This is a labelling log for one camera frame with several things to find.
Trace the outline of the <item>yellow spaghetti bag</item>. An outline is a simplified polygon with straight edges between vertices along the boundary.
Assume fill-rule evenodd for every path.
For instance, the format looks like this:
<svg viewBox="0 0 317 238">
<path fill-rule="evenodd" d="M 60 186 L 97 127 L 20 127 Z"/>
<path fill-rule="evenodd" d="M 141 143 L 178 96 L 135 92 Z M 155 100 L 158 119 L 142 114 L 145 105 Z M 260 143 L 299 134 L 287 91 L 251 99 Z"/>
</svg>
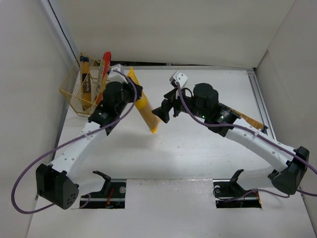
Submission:
<svg viewBox="0 0 317 238">
<path fill-rule="evenodd" d="M 140 99 L 136 101 L 135 107 L 148 126 L 150 132 L 155 134 L 157 132 L 160 119 L 152 113 L 153 107 L 145 95 L 144 90 L 142 90 Z"/>
</svg>

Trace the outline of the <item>navy label spaghetti bag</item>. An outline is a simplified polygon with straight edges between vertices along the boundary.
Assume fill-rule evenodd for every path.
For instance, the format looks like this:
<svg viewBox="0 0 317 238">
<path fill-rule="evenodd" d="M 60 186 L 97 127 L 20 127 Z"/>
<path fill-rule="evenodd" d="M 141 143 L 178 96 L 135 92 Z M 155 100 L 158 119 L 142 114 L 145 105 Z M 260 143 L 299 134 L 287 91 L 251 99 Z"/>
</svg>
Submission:
<svg viewBox="0 0 317 238">
<path fill-rule="evenodd" d="M 80 56 L 81 76 L 82 76 L 82 108 L 86 111 L 91 106 L 91 80 L 89 58 Z"/>
</svg>

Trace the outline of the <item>red spaghetti bag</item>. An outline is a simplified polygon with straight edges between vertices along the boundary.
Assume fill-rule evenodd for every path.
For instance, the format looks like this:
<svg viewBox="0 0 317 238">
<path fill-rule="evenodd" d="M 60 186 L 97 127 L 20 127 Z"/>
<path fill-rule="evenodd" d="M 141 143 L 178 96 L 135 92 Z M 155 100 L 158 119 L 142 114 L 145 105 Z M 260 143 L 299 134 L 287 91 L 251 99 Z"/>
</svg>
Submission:
<svg viewBox="0 0 317 238">
<path fill-rule="evenodd" d="M 107 70 L 110 66 L 110 62 L 111 62 L 111 52 L 108 51 L 104 53 L 100 63 L 99 77 L 98 77 L 98 83 L 97 83 L 97 96 L 95 99 L 96 105 L 99 104 L 103 98 L 103 90 L 106 86 Z"/>
</svg>

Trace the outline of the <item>blue patterned spaghetti bag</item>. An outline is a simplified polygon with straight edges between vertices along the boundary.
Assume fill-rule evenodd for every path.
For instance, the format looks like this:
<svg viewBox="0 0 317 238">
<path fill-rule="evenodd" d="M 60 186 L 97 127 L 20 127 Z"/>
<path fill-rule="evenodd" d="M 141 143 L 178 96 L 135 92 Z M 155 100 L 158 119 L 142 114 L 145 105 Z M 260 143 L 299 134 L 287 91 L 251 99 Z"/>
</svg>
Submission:
<svg viewBox="0 0 317 238">
<path fill-rule="evenodd" d="M 264 125 L 262 122 L 259 122 L 259 121 L 255 120 L 255 119 L 253 119 L 253 118 L 251 118 L 251 117 L 249 117 L 249 116 L 247 116 L 247 115 L 245 115 L 245 114 L 243 114 L 243 113 L 241 113 L 241 112 L 239 112 L 239 111 L 237 111 L 237 110 L 235 110 L 227 105 L 223 105 L 223 106 L 229 108 L 231 111 L 238 114 L 239 117 L 241 119 L 244 119 L 250 126 L 256 128 L 256 129 L 260 129 L 262 133 L 266 134 L 268 127 L 266 125 Z"/>
</svg>

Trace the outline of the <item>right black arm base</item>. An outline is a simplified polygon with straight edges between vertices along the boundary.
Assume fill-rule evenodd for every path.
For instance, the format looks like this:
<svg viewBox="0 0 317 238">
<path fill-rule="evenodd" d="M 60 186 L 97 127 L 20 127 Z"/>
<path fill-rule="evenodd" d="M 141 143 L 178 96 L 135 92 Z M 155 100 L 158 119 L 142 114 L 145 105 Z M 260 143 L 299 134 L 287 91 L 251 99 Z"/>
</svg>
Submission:
<svg viewBox="0 0 317 238">
<path fill-rule="evenodd" d="M 237 170 L 231 178 L 213 180 L 213 195 L 216 208 L 260 208 L 262 207 L 259 193 L 243 189 L 238 177 L 243 169 Z"/>
</svg>

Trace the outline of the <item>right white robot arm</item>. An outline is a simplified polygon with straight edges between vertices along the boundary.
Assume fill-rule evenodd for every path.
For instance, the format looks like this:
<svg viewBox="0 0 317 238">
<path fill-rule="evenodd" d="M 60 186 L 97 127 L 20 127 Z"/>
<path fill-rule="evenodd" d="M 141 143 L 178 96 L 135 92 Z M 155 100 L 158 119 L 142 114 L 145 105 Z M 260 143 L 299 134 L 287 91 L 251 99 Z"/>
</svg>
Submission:
<svg viewBox="0 0 317 238">
<path fill-rule="evenodd" d="M 210 131 L 230 139 L 254 152 L 272 167 L 268 179 L 279 191 L 293 195 L 304 177 L 309 159 L 309 150 L 303 146 L 294 149 L 269 138 L 261 130 L 250 125 L 236 111 L 218 100 L 218 92 L 207 83 L 195 85 L 186 96 L 178 84 L 165 94 L 161 106 L 152 113 L 168 123 L 169 112 L 177 117 L 181 112 L 189 114 Z"/>
</svg>

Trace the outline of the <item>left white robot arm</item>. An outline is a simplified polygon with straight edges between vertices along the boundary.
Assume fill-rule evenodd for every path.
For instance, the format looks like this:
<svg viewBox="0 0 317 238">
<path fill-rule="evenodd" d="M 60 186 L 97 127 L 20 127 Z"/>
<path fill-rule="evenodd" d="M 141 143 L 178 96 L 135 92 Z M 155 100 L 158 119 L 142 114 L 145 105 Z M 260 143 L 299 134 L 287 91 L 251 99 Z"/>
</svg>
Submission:
<svg viewBox="0 0 317 238">
<path fill-rule="evenodd" d="M 37 192 L 41 197 L 64 210 L 73 205 L 81 189 L 75 181 L 76 172 L 98 143 L 109 136 L 127 104 L 140 99 L 142 92 L 142 86 L 134 82 L 110 82 L 106 86 L 103 99 L 88 117 L 80 139 L 49 165 L 37 167 Z"/>
</svg>

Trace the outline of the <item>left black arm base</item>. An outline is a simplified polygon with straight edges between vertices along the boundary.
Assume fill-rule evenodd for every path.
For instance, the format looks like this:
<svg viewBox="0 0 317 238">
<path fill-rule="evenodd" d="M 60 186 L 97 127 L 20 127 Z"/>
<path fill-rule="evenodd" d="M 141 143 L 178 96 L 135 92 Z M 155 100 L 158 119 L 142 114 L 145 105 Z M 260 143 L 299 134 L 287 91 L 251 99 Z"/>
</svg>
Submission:
<svg viewBox="0 0 317 238">
<path fill-rule="evenodd" d="M 124 209 L 126 179 L 112 179 L 100 171 L 93 171 L 103 179 L 102 187 L 80 198 L 79 209 Z"/>
</svg>

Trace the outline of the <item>aluminium rail right edge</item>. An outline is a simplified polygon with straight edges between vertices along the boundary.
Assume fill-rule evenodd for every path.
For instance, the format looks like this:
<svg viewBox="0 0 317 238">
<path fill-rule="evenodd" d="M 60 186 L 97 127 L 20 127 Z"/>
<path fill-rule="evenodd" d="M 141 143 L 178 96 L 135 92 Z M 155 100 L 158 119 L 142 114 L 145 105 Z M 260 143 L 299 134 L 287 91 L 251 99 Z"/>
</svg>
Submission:
<svg viewBox="0 0 317 238">
<path fill-rule="evenodd" d="M 256 72 L 253 69 L 247 70 L 247 75 L 248 75 L 250 85 L 254 94 L 254 98 L 257 103 L 258 110 L 260 112 L 261 119 L 264 125 L 267 127 L 266 133 L 270 138 L 276 139 L 275 132 L 269 117 L 269 113 L 266 108 L 264 98 L 260 89 L 260 85 L 257 80 Z"/>
</svg>

